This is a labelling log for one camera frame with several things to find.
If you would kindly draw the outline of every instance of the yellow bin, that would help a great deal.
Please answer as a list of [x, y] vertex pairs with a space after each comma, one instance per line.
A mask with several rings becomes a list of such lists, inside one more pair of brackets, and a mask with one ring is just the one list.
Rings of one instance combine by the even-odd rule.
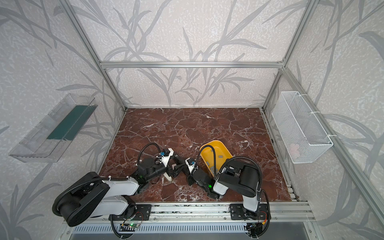
[[[227, 147], [219, 140], [210, 141], [207, 144], [201, 146], [202, 149], [205, 145], [211, 145], [215, 149], [216, 153], [216, 174], [221, 166], [225, 163], [225, 160], [232, 157], [231, 153], [228, 151]], [[208, 169], [210, 170], [212, 176], [214, 176], [214, 153], [210, 147], [204, 148], [201, 152], [201, 158], [204, 160]]]

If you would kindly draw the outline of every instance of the white wire mesh basket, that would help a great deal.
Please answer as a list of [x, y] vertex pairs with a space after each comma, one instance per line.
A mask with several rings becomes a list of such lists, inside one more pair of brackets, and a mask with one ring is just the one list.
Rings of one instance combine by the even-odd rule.
[[333, 146], [315, 114], [299, 92], [280, 93], [272, 116], [293, 163], [314, 162]]

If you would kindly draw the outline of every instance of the gray leaf pattern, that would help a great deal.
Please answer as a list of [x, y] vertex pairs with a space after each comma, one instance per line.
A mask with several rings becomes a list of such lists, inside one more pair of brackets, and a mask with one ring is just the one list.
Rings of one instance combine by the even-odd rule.
[[[164, 9], [166, 9], [170, 4], [173, 4], [172, 0], [164, 1], [157, 9], [156, 15], [152, 17], [151, 24], [147, 29], [143, 29], [142, 18], [147, 15], [149, 10], [142, 10], [140, 0], [135, 0], [134, 4], [131, 8], [131, 12], [122, 12], [122, 10], [113, 7], [113, 11], [110, 14], [115, 14], [118, 18], [123, 29], [126, 30], [125, 35], [126, 38], [122, 37], [122, 32], [117, 32], [111, 24], [108, 22], [105, 17], [105, 13], [100, 9], [100, 7], [92, 1], [81, 0], [81, 6], [74, 6], [75, 12], [83, 17], [91, 20], [100, 25], [100, 27], [108, 28], [111, 30], [112, 34], [114, 34], [123, 46], [119, 46], [105, 55], [104, 61], [111, 61], [116, 56], [124, 55], [123, 61], [143, 61], [145, 56], [150, 56], [159, 61], [169, 61], [165, 56], [159, 53], [152, 53], [146, 51], [147, 48], [147, 37], [148, 35], [155, 29], [158, 21], [162, 16]], [[234, 0], [231, 3], [231, 7], [229, 9], [228, 17], [224, 25], [224, 29], [222, 31], [222, 35], [220, 39], [217, 39], [214, 42], [208, 44], [209, 46], [206, 49], [197, 49], [194, 50], [189, 38], [189, 30], [186, 26], [183, 26], [180, 34], [184, 37], [185, 44], [188, 48], [189, 58], [187, 61], [208, 61], [210, 59], [214, 59], [214, 61], [218, 61], [220, 59], [220, 53], [223, 52], [224, 47], [226, 46], [234, 46], [240, 45], [249, 48], [257, 48], [262, 50], [266, 50], [267, 47], [262, 46], [261, 44], [252, 42], [245, 38], [238, 38], [237, 35], [242, 32], [256, 17], [260, 15], [264, 11], [264, 9], [269, 5], [269, 1], [262, 4], [260, 7], [255, 9], [253, 12], [248, 14], [241, 21], [235, 23], [234, 27], [230, 28], [232, 23], [232, 13], [237, 5], [237, 0]], [[269, 17], [267, 21], [272, 20], [276, 16], [281, 13], [286, 12], [287, 10], [291, 11], [285, 19], [281, 20], [279, 24], [284, 22], [291, 14], [297, 12], [300, 9], [303, 9], [307, 4], [307, 0], [299, 1], [293, 5], [285, 7], [283, 10], [280, 10], [276, 14]], [[233, 61], [240, 61], [245, 53], [239, 53], [238, 57]], [[120, 93], [126, 92], [125, 89], [122, 89], [119, 85], [121, 82], [121, 75], [124, 69], [109, 69], [108, 72], [116, 71], [114, 75], [114, 81]], [[191, 106], [196, 106], [207, 97], [211, 97], [217, 93], [219, 87], [222, 91], [225, 91], [225, 86], [233, 86], [237, 88], [239, 91], [242, 90], [241, 82], [250, 81], [251, 79], [246, 79], [242, 77], [233, 76], [231, 79], [227, 79], [227, 73], [230, 73], [229, 69], [198, 69], [198, 68], [184, 68], [184, 69], [172, 69], [172, 72], [168, 72], [164, 74], [163, 72], [158, 72], [155, 69], [150, 68], [141, 68], [137, 69], [139, 72], [139, 76], [141, 78], [149, 80], [152, 84], [154, 84], [157, 88], [161, 89], [163, 92], [163, 96], [166, 99], [168, 106], [177, 106], [178, 103], [174, 103], [172, 101], [173, 94], [184, 94], [188, 98], [191, 99]], [[177, 74], [181, 71], [185, 72], [185, 77], [179, 76]], [[178, 79], [183, 82], [181, 87], [173, 90], [172, 86], [174, 85], [174, 80]], [[204, 86], [197, 87], [197, 82], [204, 81]], [[133, 102], [127, 103], [129, 106], [138, 105]]]
[[[58, 48], [60, 48], [61, 51], [59, 53], [63, 53], [64, 51], [71, 57], [78, 58], [74, 59], [75, 61], [77, 61], [76, 63], [82, 65], [81, 67], [85, 67], [85, 69], [88, 69], [88, 72], [95, 74], [95, 76], [100, 74], [98, 69], [93, 65], [93, 63], [91, 63], [90, 57], [83, 55], [83, 53], [85, 52], [84, 49], [78, 50], [72, 45], [71, 36], [69, 36], [68, 38], [66, 37], [66, 34], [68, 34], [68, 32], [64, 33], [60, 29], [59, 31], [57, 31], [56, 27], [58, 23], [56, 20], [52, 20], [52, 16], [59, 17], [58, 14], [61, 14], [63, 12], [59, 6], [53, 8], [51, 2], [45, 2], [44, 0], [25, 0], [24, 2], [21, 2], [19, 0], [13, 0], [8, 2], [10, 4], [13, 3], [14, 8], [8, 8], [9, 4], [6, 7], [3, 7], [2, 3], [0, 4], [0, 31], [3, 31], [5, 26], [19, 28], [21, 29], [22, 33], [26, 33], [27, 35], [31, 36], [30, 39], [26, 38], [28, 41], [37, 42], [38, 45], [41, 45], [41, 49], [44, 49], [43, 53], [45, 58], [47, 59], [46, 62], [41, 63], [44, 64], [41, 68], [41, 74], [46, 74], [44, 71], [46, 71], [47, 69], [55, 70], [55, 68], [57, 67], [56, 61], [62, 61], [62, 59], [57, 59], [57, 54], [55, 54], [57, 53], [56, 50]], [[50, 7], [52, 8], [50, 8], [49, 11], [52, 11], [51, 9], [53, 9], [53, 12], [48, 13], [48, 8], [46, 8], [45, 4], [50, 5]], [[101, 23], [105, 24], [106, 20], [103, 19], [98, 9], [95, 8], [94, 2], [90, 1], [87, 6], [88, 10], [92, 13], [91, 16], [95, 16], [95, 19], [101, 19]], [[55, 22], [54, 30], [52, 30], [53, 24], [51, 24], [51, 22]], [[63, 24], [70, 26], [69, 22], [65, 22]], [[33, 48], [36, 45], [32, 44], [27, 45], [26, 47], [30, 48], [31, 46]], [[89, 123], [89, 121], [88, 123], [86, 123], [80, 133], [81, 135], [89, 136], [89, 138], [92, 139], [91, 143], [93, 143], [93, 145], [88, 150], [84, 150], [83, 156], [88, 154], [88, 156], [84, 158], [84, 162], [87, 161], [86, 167], [88, 167], [90, 170], [97, 170], [101, 166], [100, 163], [102, 161], [103, 154], [107, 150], [108, 144], [114, 137], [114, 131], [118, 128], [118, 124], [122, 118], [123, 111], [116, 99], [112, 97], [110, 89], [105, 86], [104, 81], [100, 81], [101, 78], [98, 78], [98, 81], [95, 81], [95, 79], [92, 79], [94, 76], [90, 77], [88, 76], [88, 74], [82, 71], [78, 71], [78, 73], [79, 76], [83, 76], [83, 81], [88, 82], [88, 84], [78, 84], [76, 83], [78, 82], [78, 80], [73, 79], [72, 82], [74, 84], [66, 86], [64, 85], [58, 88], [57, 91], [73, 92], [83, 89], [86, 90], [87, 93], [89, 91], [93, 92], [92, 96], [97, 97], [98, 101], [101, 103], [99, 104], [100, 106], [98, 107], [97, 111], [105, 113], [107, 118], [109, 118], [109, 120], [105, 121], [105, 117], [103, 117], [103, 121], [99, 121], [100, 116], [103, 115], [94, 112], [93, 122]], [[125, 101], [130, 103], [131, 98], [132, 97], [125, 97]], [[4, 125], [2, 123], [2, 126], [0, 127], [0, 134], [9, 131], [9, 128], [9, 126]], [[35, 164], [34, 168], [39, 166], [41, 166], [41, 164]], [[52, 163], [43, 166], [44, 168], [40, 171], [40, 173], [38, 173], [36, 176], [32, 176], [32, 179], [30, 179], [29, 183], [26, 182], [27, 186], [25, 189], [20, 189], [20, 185], [15, 184], [12, 194], [10, 194], [9, 197], [2, 199], [0, 203], [1, 239], [35, 239], [34, 236], [31, 236], [32, 232], [28, 232], [24, 224], [28, 222], [38, 223], [39, 219], [42, 219], [41, 217], [44, 217], [44, 215], [39, 212], [34, 213], [32, 205], [34, 202], [36, 202], [36, 200], [42, 193], [47, 192], [52, 188], [57, 188], [61, 186], [58, 183], [52, 182], [54, 180], [49, 179], [51, 183], [48, 183], [47, 185], [41, 188], [38, 188], [41, 182], [43, 181], [44, 177], [46, 176], [47, 172], [51, 168]]]
[[33, 220], [37, 217], [43, 217], [43, 214], [32, 214], [21, 220], [19, 220], [23, 211], [43, 192], [49, 190], [52, 187], [61, 186], [58, 183], [48, 184], [39, 190], [36, 190], [38, 185], [43, 181], [45, 175], [51, 168], [52, 163], [48, 163], [41, 172], [29, 183], [28, 187], [24, 190], [22, 196], [18, 200], [19, 188], [16, 185], [10, 202], [9, 215], [0, 203], [0, 235], [6, 236], [8, 240], [14, 239], [32, 239], [28, 231], [19, 226], [20, 223]]

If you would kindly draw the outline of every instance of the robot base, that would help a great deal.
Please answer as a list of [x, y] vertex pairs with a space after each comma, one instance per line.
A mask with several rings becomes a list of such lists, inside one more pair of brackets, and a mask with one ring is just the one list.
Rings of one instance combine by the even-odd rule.
[[230, 204], [229, 211], [231, 212], [232, 220], [264, 220], [265, 213], [268, 213], [267, 204], [258, 205], [256, 212], [251, 212], [243, 207], [243, 204]]

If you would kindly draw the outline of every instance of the wall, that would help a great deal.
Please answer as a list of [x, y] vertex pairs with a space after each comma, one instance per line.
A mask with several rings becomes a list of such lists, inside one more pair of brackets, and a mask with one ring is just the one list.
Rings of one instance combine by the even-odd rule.
[[[54, 239], [51, 206], [74, 179], [101, 166], [122, 110], [56, 1], [0, 1], [0, 238]], [[9, 151], [68, 93], [95, 96], [84, 129], [57, 163]]]
[[[337, 132], [382, 196], [384, 2], [320, 2], [288, 68]], [[384, 230], [352, 180], [327, 151], [311, 164], [293, 165], [267, 114], [301, 200], [308, 200], [326, 239], [384, 239]]]
[[[103, 61], [281, 61], [307, 4], [307, 0], [70, 2]], [[127, 106], [142, 107], [262, 106], [274, 73], [109, 69]]]
[[127, 106], [260, 107], [276, 73], [274, 68], [116, 68], [109, 75]]

